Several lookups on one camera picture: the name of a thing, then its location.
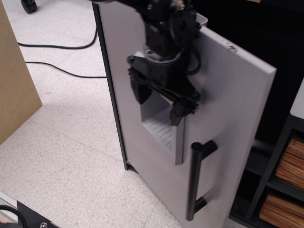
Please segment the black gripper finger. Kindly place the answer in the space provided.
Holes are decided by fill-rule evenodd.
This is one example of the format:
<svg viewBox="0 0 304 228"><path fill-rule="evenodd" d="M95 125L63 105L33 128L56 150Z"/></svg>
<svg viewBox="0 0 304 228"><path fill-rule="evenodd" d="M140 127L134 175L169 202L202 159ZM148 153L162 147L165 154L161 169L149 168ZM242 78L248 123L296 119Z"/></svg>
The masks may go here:
<svg viewBox="0 0 304 228"><path fill-rule="evenodd" d="M134 96L139 104L143 104L152 94L152 90L149 88L150 82L141 73L133 68L128 69L130 76L131 88Z"/></svg>
<svg viewBox="0 0 304 228"><path fill-rule="evenodd" d="M172 104L170 119L172 126L178 126L183 117L193 114L197 111L198 104L188 101L176 101Z"/></svg>

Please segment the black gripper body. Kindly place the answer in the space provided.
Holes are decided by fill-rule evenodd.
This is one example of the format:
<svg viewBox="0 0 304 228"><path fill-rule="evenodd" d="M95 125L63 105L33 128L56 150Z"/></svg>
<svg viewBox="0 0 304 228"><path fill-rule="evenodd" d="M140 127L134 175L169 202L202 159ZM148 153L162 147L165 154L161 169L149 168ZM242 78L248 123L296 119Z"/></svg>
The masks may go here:
<svg viewBox="0 0 304 228"><path fill-rule="evenodd" d="M173 102L198 104L200 94L188 79L188 76L198 73L201 67L200 55L195 49L183 51L168 61L161 61L154 54L137 52L129 56L127 62L130 68L149 80L150 89L160 92Z"/></svg>

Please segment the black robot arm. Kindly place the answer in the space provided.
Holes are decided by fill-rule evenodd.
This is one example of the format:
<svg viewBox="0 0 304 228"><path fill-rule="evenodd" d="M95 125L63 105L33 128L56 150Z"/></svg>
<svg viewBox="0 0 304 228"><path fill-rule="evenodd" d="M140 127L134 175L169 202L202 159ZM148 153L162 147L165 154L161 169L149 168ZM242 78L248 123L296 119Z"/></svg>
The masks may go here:
<svg viewBox="0 0 304 228"><path fill-rule="evenodd" d="M122 0L137 11L145 30L142 52L127 57L128 74L134 96L144 104L158 92L169 100L170 121L196 112L200 93L188 77L199 72L201 59L193 43L202 25L190 0Z"/></svg>

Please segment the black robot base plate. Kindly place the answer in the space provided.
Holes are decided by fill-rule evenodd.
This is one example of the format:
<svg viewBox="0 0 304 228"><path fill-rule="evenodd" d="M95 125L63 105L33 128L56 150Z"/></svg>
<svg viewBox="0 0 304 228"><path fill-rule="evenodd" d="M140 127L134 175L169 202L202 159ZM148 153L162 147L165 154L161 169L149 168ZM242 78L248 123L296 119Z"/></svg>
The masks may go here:
<svg viewBox="0 0 304 228"><path fill-rule="evenodd" d="M1 228L58 228L59 226L17 201L17 207L1 205L1 211L17 216L17 222L1 222Z"/></svg>

